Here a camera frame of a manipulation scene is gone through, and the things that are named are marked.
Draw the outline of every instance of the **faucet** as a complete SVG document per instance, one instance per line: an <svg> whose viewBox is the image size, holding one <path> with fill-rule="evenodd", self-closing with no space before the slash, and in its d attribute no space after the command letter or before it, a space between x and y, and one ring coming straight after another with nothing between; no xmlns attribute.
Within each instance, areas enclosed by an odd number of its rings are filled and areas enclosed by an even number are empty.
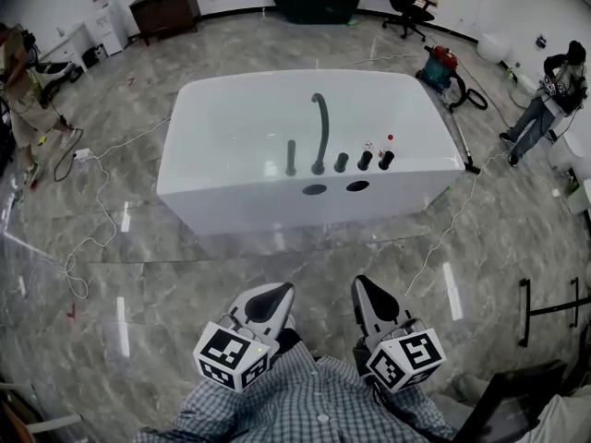
<svg viewBox="0 0 591 443"><path fill-rule="evenodd" d="M322 135L320 138L320 147L318 149L318 158L312 164L312 173L321 175L324 173L324 154L326 152L326 145L329 143L329 111L326 107L324 97L320 93L312 95L312 101L317 102L320 108L320 118L322 120Z"/></svg>

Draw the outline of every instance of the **person wearing plaid shirt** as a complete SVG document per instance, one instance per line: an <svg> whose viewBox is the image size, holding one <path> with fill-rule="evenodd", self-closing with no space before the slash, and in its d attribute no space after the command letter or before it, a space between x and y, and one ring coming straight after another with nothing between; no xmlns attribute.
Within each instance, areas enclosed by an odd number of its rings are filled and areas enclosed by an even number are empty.
<svg viewBox="0 0 591 443"><path fill-rule="evenodd" d="M372 387L354 366L331 356L315 361L296 333L286 332L295 336L295 344L244 393L204 380L185 399L171 429L143 428L134 443L402 443L453 438L455 431L418 386L396 394L382 392L386 403L404 416L400 420L375 400Z"/></svg>

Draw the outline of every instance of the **person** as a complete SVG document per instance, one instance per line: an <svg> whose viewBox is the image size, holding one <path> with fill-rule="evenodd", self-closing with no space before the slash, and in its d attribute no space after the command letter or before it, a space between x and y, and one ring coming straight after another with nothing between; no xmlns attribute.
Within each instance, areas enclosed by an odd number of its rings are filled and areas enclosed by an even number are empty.
<svg viewBox="0 0 591 443"><path fill-rule="evenodd" d="M418 386L381 393L403 421L379 403L356 367L330 356L315 360L294 329L282 330L277 341L280 357L244 393L204 380L171 429L144 428L134 442L423 443L454 436Z"/></svg>
<svg viewBox="0 0 591 443"><path fill-rule="evenodd" d="M64 125L56 114L45 111L37 100L26 69L29 57L22 33L0 23L0 49L0 68L4 69L3 98L10 109L12 133L22 153L25 184L30 185L42 172L42 166L33 159L31 149L38 133L47 133L51 129L61 132L60 149L63 150L75 132Z"/></svg>
<svg viewBox="0 0 591 443"><path fill-rule="evenodd" d="M505 143L514 145L509 156L511 166L517 165L524 154L546 135L557 116L570 115L581 107L587 91L585 59L585 48L577 41L569 44L567 54L546 59L544 72L554 85L563 83L566 91L564 95L550 97L545 89L539 89L515 126L499 135Z"/></svg>

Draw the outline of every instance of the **white cube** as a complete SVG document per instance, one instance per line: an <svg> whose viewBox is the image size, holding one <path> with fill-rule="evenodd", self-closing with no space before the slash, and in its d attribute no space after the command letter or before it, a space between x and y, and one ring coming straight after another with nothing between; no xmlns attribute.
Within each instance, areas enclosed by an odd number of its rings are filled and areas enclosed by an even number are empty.
<svg viewBox="0 0 591 443"><path fill-rule="evenodd" d="M367 368L388 391L398 392L426 380L445 359L435 330L426 329L381 342Z"/></svg>
<svg viewBox="0 0 591 443"><path fill-rule="evenodd" d="M193 357L203 377L242 392L269 369L270 350L266 344L210 322Z"/></svg>

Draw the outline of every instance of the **beige shorts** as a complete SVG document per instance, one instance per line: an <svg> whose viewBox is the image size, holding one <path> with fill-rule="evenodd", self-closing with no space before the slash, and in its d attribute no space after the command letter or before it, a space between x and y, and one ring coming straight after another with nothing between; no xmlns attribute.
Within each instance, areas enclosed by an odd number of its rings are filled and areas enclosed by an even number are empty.
<svg viewBox="0 0 591 443"><path fill-rule="evenodd" d="M19 148L36 144L41 134L51 130L58 121L55 113L41 107L33 90L20 99L8 97L8 103L12 134Z"/></svg>

